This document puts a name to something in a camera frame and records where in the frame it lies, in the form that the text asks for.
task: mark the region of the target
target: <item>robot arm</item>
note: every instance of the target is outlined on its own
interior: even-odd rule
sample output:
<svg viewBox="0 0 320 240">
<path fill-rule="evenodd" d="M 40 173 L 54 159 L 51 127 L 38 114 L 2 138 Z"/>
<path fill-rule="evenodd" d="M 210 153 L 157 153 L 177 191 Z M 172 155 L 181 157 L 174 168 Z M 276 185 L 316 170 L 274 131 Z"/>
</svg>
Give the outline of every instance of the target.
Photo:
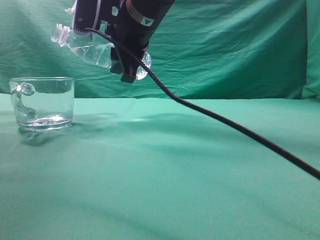
<svg viewBox="0 0 320 240">
<path fill-rule="evenodd" d="M 85 34 L 85 28 L 99 30 L 107 22 L 105 33 L 125 45 L 142 59 L 149 40 L 175 0 L 76 0 L 72 28 Z M 111 49 L 110 71 L 122 74 L 121 81 L 133 83 L 138 64 L 116 45 Z"/>
</svg>

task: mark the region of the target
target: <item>black cable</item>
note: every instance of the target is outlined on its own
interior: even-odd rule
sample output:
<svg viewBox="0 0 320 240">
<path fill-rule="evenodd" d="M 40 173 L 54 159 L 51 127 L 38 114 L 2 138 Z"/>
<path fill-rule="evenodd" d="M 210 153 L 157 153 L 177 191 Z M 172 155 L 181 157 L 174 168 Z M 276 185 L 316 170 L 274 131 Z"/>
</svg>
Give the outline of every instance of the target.
<svg viewBox="0 0 320 240">
<path fill-rule="evenodd" d="M 311 176 L 315 177 L 316 179 L 318 179 L 320 181 L 320 171 L 317 170 L 316 168 L 310 166 L 309 164 L 307 164 L 306 162 L 304 162 L 302 159 L 296 157 L 295 155 L 293 155 L 292 153 L 286 151 L 285 149 L 283 149 L 282 147 L 276 145 L 275 143 L 273 143 L 272 141 L 269 141 L 268 139 L 260 136 L 259 134 L 255 133 L 254 131 L 249 130 L 248 128 L 228 119 L 225 118 L 217 113 L 214 113 L 210 110 L 207 110 L 205 108 L 202 108 L 198 105 L 195 105 L 191 102 L 188 102 L 184 99 L 182 99 L 179 96 L 176 96 L 173 92 L 171 92 L 161 81 L 160 79 L 139 59 L 137 58 L 128 48 L 126 48 L 123 44 L 121 44 L 120 42 L 112 39 L 110 36 L 104 34 L 103 32 L 100 32 L 98 30 L 95 30 L 93 28 L 86 28 L 85 30 L 89 31 L 89 32 L 93 32 L 96 33 L 98 35 L 100 35 L 101 37 L 107 39 L 108 41 L 110 41 L 111 43 L 113 43 L 114 45 L 116 45 L 117 47 L 121 48 L 124 52 L 126 52 L 128 55 L 130 55 L 135 61 L 137 61 L 140 66 L 150 75 L 150 77 L 155 81 L 155 83 L 173 100 L 175 100 L 176 102 L 189 107 L 195 111 L 198 111 L 202 114 L 205 114 L 211 118 L 214 118 L 226 125 L 228 125 L 231 128 L 234 128 L 236 130 L 238 130 L 239 132 L 247 135 L 248 137 L 252 138 L 253 140 L 257 141 L 258 143 L 264 145 L 265 147 L 271 149 L 272 151 L 274 151 L 275 153 L 279 154 L 280 156 L 284 157 L 285 159 L 287 159 L 289 162 L 291 162 L 292 164 L 296 165 L 297 167 L 299 167 L 300 169 L 304 170 L 305 172 L 307 172 L 308 174 L 310 174 Z"/>
</svg>

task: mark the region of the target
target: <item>mug handle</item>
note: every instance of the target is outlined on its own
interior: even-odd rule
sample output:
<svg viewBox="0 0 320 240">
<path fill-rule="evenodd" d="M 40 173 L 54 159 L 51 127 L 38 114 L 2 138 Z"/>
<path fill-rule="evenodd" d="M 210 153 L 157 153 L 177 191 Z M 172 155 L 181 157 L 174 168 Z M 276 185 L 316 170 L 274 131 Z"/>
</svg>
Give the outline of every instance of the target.
<svg viewBox="0 0 320 240">
<path fill-rule="evenodd" d="M 26 82 L 18 84 L 11 90 L 11 103 L 15 110 L 23 114 L 27 119 L 32 120 L 37 116 L 37 111 L 31 107 L 27 107 L 22 102 L 22 95 L 31 96 L 35 94 L 35 87 Z"/>
</svg>

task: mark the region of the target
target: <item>green backdrop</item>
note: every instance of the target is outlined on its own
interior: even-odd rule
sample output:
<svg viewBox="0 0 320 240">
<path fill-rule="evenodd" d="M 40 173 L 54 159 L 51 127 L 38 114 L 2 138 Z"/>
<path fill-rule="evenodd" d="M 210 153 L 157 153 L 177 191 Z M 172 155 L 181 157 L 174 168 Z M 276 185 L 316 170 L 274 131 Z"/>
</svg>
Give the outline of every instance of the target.
<svg viewBox="0 0 320 240">
<path fill-rule="evenodd" d="M 71 24 L 73 3 L 1 1 L 0 92 L 9 78 L 67 76 L 78 79 L 76 98 L 165 98 L 149 76 L 120 82 L 51 42 L 56 23 Z M 317 15 L 306 0 L 176 0 L 151 39 L 152 69 L 187 99 L 315 98 L 319 57 L 316 42 L 307 52 L 307 30 L 319 24 L 308 28 L 307 13 Z"/>
<path fill-rule="evenodd" d="M 320 0 L 307 0 L 308 53 L 303 98 L 320 100 Z"/>
</svg>

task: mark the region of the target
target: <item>warning label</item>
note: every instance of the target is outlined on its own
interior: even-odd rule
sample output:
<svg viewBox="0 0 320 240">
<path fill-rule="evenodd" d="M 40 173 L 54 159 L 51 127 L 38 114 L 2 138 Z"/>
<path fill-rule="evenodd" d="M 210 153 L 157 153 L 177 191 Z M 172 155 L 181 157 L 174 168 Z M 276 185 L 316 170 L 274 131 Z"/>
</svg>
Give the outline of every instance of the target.
<svg viewBox="0 0 320 240">
<path fill-rule="evenodd" d="M 130 14 L 130 16 L 136 20 L 138 23 L 147 26 L 147 27 L 151 27 L 151 25 L 154 23 L 154 19 L 143 16 L 140 12 L 138 12 L 135 7 L 132 5 L 131 0 L 127 0 L 126 3 L 126 9 L 128 10 L 128 13 Z"/>
</svg>

